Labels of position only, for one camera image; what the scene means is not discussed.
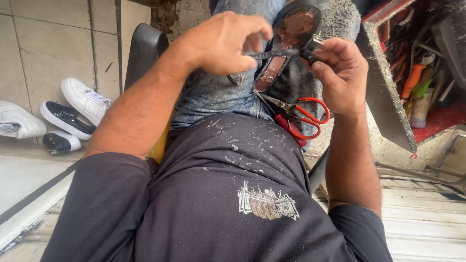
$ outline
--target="scissors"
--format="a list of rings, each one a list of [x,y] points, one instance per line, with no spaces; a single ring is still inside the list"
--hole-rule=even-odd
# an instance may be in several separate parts
[[[327,117],[325,118],[325,120],[321,121],[317,118],[315,118],[313,115],[311,115],[309,112],[307,112],[306,110],[304,110],[301,106],[299,106],[298,104],[296,103],[285,103],[283,101],[280,101],[278,99],[275,99],[273,97],[269,97],[267,95],[262,95],[261,96],[267,100],[268,102],[274,104],[275,106],[277,106],[278,108],[282,109],[283,111],[285,111],[286,115],[288,115],[289,117],[291,118],[295,118],[295,119],[298,119],[302,122],[305,122],[305,123],[308,123],[310,125],[313,125],[317,128],[317,133],[315,133],[314,135],[312,136],[304,136],[303,134],[300,134],[298,132],[296,132],[296,130],[294,128],[292,128],[292,125],[290,124],[290,121],[287,120],[287,124],[288,124],[288,132],[293,135],[294,137],[296,138],[299,138],[299,139],[304,139],[304,140],[310,140],[310,139],[314,139],[316,137],[318,137],[321,133],[321,128],[320,128],[320,124],[325,124],[326,122],[328,122],[330,120],[330,111],[329,111],[329,108],[324,104],[324,102],[318,98],[315,98],[315,97],[302,97],[302,98],[298,98],[298,103],[303,103],[303,102],[307,102],[307,101],[312,101],[312,102],[316,102],[318,103],[319,105],[321,105],[324,110],[325,110],[325,113],[327,115]],[[291,109],[294,108],[296,110],[298,110],[299,112],[301,112],[305,117],[307,118],[303,118],[303,117],[298,117],[296,115],[293,115],[291,113]]]

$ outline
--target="black and white sneaker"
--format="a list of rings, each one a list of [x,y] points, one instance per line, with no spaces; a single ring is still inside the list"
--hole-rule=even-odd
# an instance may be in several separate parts
[[[40,111],[42,116],[52,124],[66,132],[77,136],[82,140],[89,140],[96,130],[93,125],[88,125],[78,120],[79,112],[72,108],[57,104],[52,101],[43,102]]]
[[[81,142],[76,136],[61,130],[50,131],[45,134],[42,143],[52,155],[63,154],[81,148]]]

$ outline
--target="forearm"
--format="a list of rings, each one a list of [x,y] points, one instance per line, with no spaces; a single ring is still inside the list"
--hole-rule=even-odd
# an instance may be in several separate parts
[[[120,152],[144,158],[169,121],[183,84],[192,71],[182,50],[172,46],[106,112],[86,156]]]
[[[335,117],[325,177],[329,209],[347,203],[371,209],[381,216],[382,194],[365,113]]]

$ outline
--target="scissor handle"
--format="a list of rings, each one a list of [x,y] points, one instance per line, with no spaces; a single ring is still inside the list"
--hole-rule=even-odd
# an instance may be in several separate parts
[[[315,134],[312,135],[312,136],[304,136],[304,135],[302,135],[302,134],[298,134],[298,133],[296,133],[296,131],[294,131],[294,130],[291,128],[290,122],[288,121],[288,132],[289,132],[290,134],[292,134],[294,137],[299,138],[299,139],[304,139],[304,140],[310,140],[310,139],[314,139],[314,138],[316,138],[316,137],[318,137],[318,136],[320,135],[321,130],[320,130],[320,126],[319,126],[317,123],[315,123],[315,122],[313,122],[313,121],[311,121],[311,120],[309,120],[309,119],[305,119],[305,118],[302,118],[301,121],[306,122],[306,123],[308,123],[308,124],[311,124],[311,125],[315,126],[315,127],[317,128],[317,133],[315,133]]]
[[[309,112],[307,112],[306,110],[304,110],[301,106],[299,105],[296,105],[295,108],[296,110],[298,110],[299,112],[301,112],[303,115],[305,115],[307,118],[309,118],[310,120],[318,123],[318,124],[325,124],[326,122],[328,122],[330,120],[330,111],[329,111],[329,108],[325,105],[325,103],[318,99],[318,98],[315,98],[315,97],[302,97],[302,98],[298,98],[298,102],[307,102],[307,101],[312,101],[312,102],[316,102],[318,103],[319,105],[321,105],[323,107],[323,109],[325,110],[325,114],[327,115],[327,117],[325,118],[324,121],[321,121],[320,119],[317,119],[315,118],[313,115],[309,114]]]

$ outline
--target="black t-shirt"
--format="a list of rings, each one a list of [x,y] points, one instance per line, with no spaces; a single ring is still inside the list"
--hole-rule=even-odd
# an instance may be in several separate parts
[[[156,177],[146,188],[148,166],[131,155],[84,159],[42,261],[391,261],[380,218],[353,205],[327,215],[301,150],[269,121],[206,117]]]

